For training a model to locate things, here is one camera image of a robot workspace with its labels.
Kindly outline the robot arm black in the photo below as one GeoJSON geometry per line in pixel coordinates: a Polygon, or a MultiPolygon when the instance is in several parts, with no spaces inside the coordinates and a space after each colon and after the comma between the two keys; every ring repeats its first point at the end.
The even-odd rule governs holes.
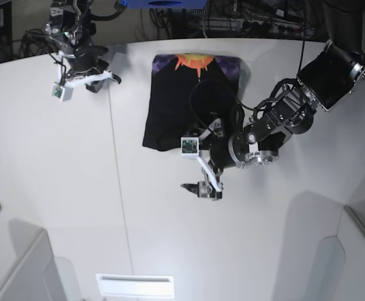
{"type": "Polygon", "coordinates": [[[223,197],[221,175],[230,167],[264,166],[280,148],[307,132],[318,108],[328,111],[365,80],[365,1],[324,1],[328,40],[323,51],[295,78],[280,80],[270,96],[251,108],[235,98],[227,118],[195,116],[194,129],[181,137],[181,155],[197,161],[204,176],[182,187],[199,198],[223,197]]]}
{"type": "Polygon", "coordinates": [[[52,96],[64,102],[71,99],[75,87],[97,93],[106,80],[121,83],[109,63],[102,57],[108,53],[105,46],[96,45],[97,21],[112,21],[127,8],[126,1],[116,1],[114,13],[100,16],[91,12],[93,1],[53,1],[45,30],[29,30],[26,35],[33,41],[42,38],[57,47],[58,79],[53,84],[52,96]]]}

